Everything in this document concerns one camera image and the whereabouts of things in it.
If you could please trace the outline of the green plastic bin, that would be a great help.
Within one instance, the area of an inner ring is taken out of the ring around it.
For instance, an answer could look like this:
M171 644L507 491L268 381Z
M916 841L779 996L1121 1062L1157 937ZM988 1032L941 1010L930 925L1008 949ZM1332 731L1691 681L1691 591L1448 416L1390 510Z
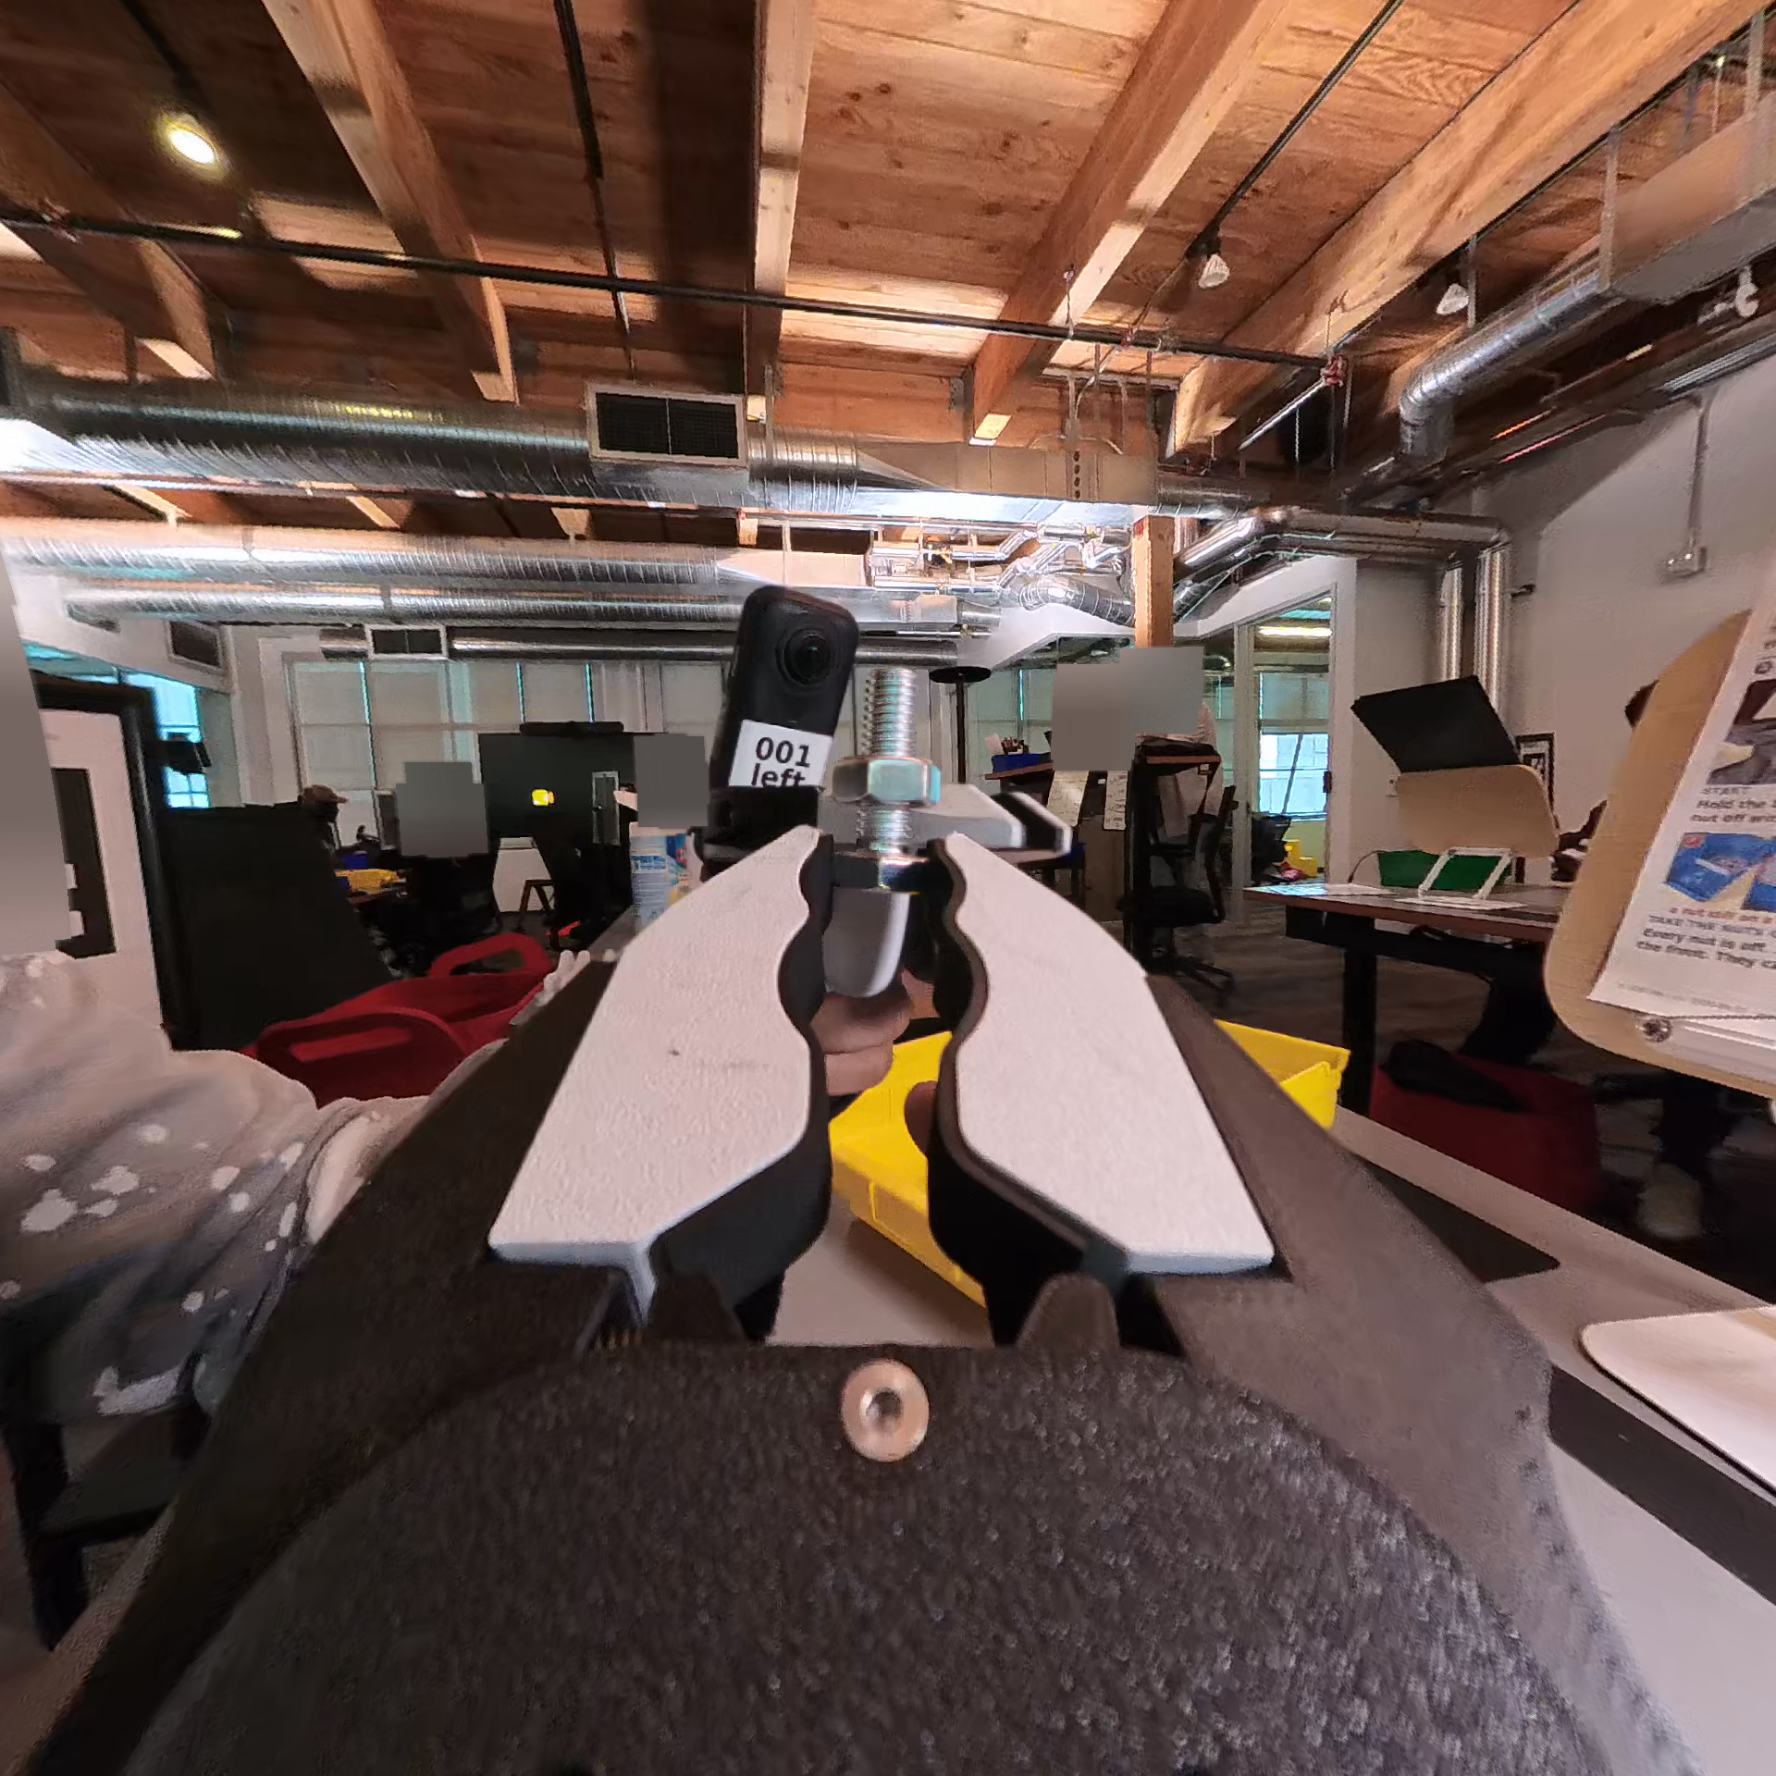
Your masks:
M1510 850L1448 848L1390 850L1378 853L1378 879L1390 892L1415 898L1477 900L1515 868Z

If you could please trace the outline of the yellow plastic bin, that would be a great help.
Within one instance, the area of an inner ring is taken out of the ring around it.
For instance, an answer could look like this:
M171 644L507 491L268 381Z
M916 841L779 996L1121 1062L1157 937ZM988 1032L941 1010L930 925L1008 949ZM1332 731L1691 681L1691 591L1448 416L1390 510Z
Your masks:
M1343 1047L1219 1018L1224 1030L1301 1109L1332 1127L1348 1052ZM925 1155L904 1121L916 1086L937 1082L950 1032L930 1021L894 1045L890 1072L830 1122L832 1189L855 1218L885 1237L971 1302L983 1305L976 1278L932 1237L925 1216Z

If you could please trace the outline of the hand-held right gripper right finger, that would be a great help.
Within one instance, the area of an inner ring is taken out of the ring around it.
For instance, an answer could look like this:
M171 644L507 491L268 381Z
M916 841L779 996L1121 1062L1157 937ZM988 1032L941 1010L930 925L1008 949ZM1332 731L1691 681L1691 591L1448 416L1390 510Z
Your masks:
M966 1007L943 1155L1104 1283L1243 1274L1274 1247L1142 967L978 841L935 845Z

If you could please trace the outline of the framed marker board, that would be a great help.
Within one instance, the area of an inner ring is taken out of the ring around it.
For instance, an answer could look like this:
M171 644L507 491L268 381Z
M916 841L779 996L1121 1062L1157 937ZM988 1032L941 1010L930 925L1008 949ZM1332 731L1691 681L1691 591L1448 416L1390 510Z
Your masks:
M187 1007L152 698L122 683L45 672L32 681L67 878L70 932L58 948L95 979L109 1007L178 1037Z

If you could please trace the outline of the black board document stand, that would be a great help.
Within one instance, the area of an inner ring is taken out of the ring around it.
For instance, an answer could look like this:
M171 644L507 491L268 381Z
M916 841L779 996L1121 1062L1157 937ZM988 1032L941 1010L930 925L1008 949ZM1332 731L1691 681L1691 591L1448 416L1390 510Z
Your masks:
M1480 678L1361 695L1352 715L1393 768L1408 848L1430 853L1415 900L1483 906L1517 863L1552 858L1561 832L1546 779L1523 762Z

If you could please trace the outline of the black office chair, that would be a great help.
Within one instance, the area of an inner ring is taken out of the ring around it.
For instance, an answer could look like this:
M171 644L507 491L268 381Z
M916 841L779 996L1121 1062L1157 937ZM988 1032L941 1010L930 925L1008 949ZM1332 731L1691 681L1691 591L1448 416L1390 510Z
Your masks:
M1229 1007L1232 975L1208 958L1202 934L1229 913L1221 850L1235 792L1202 740L1142 737L1124 778L1122 944L1151 975Z

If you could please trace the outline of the black floor lamp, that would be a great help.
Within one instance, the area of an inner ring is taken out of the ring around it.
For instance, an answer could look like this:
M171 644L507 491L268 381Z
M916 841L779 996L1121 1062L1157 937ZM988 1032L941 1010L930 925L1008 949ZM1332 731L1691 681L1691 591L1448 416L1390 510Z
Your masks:
M971 661L947 661L930 668L925 676L932 688L950 690L950 741L947 751L941 753L941 762L946 764L946 787L965 784L968 779L971 754L968 695L974 685L980 685L991 676L991 668Z

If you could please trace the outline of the black display screen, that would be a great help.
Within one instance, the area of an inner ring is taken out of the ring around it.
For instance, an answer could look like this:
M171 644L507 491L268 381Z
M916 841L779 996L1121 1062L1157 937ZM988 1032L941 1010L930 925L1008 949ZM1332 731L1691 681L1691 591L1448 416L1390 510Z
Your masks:
M491 840L561 832L610 841L616 791L634 782L634 736L610 723L544 723L476 740Z

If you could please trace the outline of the red storage bin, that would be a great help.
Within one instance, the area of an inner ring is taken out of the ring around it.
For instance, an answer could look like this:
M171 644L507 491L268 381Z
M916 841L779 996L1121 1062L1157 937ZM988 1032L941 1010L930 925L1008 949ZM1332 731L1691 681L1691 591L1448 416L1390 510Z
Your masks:
M1582 1082L1404 1045L1373 1075L1367 1119L1553 1207L1587 1213L1606 1198Z

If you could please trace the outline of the steel hex bolt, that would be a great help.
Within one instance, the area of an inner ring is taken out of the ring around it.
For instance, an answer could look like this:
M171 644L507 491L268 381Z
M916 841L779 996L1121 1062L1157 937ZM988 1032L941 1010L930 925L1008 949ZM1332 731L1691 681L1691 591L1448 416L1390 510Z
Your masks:
M910 668L875 668L863 700L863 753L925 754L917 749L919 676ZM888 888L914 895L925 864L916 832L917 813L932 810L839 803L855 813L856 836L832 850L835 888Z

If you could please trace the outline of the red tote bag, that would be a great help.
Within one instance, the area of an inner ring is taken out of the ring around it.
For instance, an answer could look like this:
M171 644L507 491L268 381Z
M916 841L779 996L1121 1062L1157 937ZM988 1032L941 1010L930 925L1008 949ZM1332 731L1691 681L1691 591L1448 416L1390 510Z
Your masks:
M553 961L524 934L480 938L449 949L420 977L266 1027L247 1055L299 1081L319 1106L424 1098L507 1033Z

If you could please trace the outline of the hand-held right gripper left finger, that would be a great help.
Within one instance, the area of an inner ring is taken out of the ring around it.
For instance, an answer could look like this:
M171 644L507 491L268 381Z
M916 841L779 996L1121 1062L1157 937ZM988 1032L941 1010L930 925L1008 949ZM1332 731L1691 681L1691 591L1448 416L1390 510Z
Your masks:
M782 1277L829 1220L830 841L792 829L617 958L491 1226L509 1262Z

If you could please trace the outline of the person's left hand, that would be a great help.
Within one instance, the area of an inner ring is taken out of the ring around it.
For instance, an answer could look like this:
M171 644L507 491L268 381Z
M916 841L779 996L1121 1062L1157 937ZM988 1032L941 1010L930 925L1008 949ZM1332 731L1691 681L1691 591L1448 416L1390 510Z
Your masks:
M911 1026L929 1033L941 1021L932 982L910 970L871 996L826 994L812 1030L824 1056L829 1119L885 1081Z

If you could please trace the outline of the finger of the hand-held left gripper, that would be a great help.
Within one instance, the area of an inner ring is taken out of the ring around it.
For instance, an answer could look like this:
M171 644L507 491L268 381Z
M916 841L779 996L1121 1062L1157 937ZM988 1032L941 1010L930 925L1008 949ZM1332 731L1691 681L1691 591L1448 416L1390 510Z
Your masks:
M1032 795L952 784L932 808L932 841L965 838L999 858L1069 858L1073 829Z
M888 888L835 888L823 940L826 992L873 999L898 986L914 895Z

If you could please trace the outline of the air vent grille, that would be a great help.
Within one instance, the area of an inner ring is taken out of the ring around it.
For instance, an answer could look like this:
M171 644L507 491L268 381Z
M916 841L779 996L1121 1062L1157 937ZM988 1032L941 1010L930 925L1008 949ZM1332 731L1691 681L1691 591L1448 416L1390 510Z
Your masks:
M694 468L748 461L745 398L731 394L588 385L586 425L594 459L662 459Z

